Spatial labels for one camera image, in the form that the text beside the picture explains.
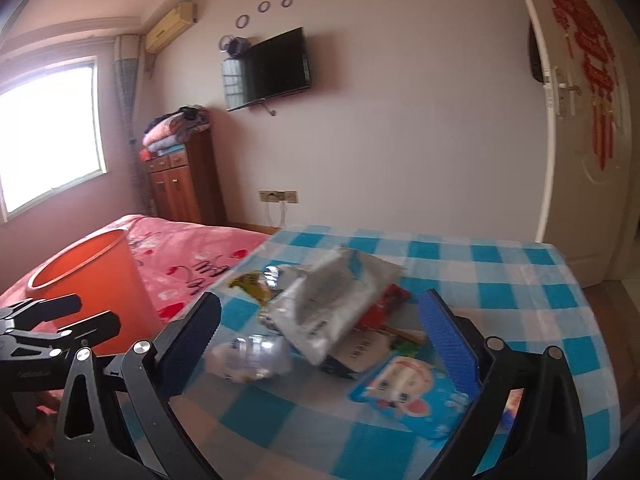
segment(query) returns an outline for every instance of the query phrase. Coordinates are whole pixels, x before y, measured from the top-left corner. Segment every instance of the blue and white tablecloth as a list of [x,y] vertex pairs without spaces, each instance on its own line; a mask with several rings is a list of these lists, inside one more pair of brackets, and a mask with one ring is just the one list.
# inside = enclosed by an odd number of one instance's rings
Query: blue and white tablecloth
[[[237,334],[264,332],[255,316],[258,305],[238,288],[227,288],[233,275],[267,264],[311,264],[339,244],[404,266],[399,285],[414,296],[436,288],[484,336],[500,336],[517,350],[542,352],[551,344],[562,348],[584,416],[589,478],[599,471],[620,437],[616,385],[593,313],[550,245],[324,226],[287,228],[210,288],[223,306],[211,345]],[[225,480],[420,478],[442,443],[351,402],[347,393],[353,386],[353,381],[320,372],[302,358],[284,377],[233,384],[206,373],[202,359],[171,406]],[[494,436],[480,470],[495,463],[505,439],[504,433]]]

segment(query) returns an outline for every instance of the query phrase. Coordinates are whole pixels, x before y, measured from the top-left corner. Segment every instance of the white door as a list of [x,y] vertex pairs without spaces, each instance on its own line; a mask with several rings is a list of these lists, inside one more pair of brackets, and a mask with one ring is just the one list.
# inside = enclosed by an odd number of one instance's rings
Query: white door
[[604,279],[631,155],[628,97],[601,0],[525,0],[545,72],[548,149],[538,241],[582,286]]

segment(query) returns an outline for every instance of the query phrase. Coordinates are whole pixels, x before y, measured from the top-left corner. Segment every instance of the orange bucket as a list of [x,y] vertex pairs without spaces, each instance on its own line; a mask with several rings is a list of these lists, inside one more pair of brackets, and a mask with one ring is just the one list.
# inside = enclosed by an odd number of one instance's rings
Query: orange bucket
[[120,333],[94,347],[98,355],[126,352],[140,339],[153,340],[162,328],[127,243],[127,231],[114,229],[68,247],[29,279],[27,297],[51,300],[77,294],[82,309],[54,319],[61,328],[111,310]]

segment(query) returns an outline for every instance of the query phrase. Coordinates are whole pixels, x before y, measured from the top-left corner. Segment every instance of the wooden cabinet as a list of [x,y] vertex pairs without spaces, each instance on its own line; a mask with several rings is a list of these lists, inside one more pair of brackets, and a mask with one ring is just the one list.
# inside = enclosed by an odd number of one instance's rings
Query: wooden cabinet
[[209,130],[192,136],[183,150],[151,159],[146,170],[159,217],[226,225]]

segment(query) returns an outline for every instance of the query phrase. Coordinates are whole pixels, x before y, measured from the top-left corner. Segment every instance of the red chinese knot decoration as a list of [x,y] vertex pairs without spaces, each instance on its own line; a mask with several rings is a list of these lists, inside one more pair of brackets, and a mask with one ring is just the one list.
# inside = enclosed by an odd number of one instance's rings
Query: red chinese knot decoration
[[[591,146],[598,160],[598,166],[604,170],[607,160],[613,158],[613,110],[612,92],[618,84],[618,75],[614,64],[615,53],[602,23],[591,6],[585,0],[553,0],[556,22],[564,30],[570,58],[574,58],[572,47],[571,20],[575,23],[575,43],[584,53],[582,70],[591,89],[591,108],[593,112],[593,130]],[[613,78],[607,71],[611,63]]]

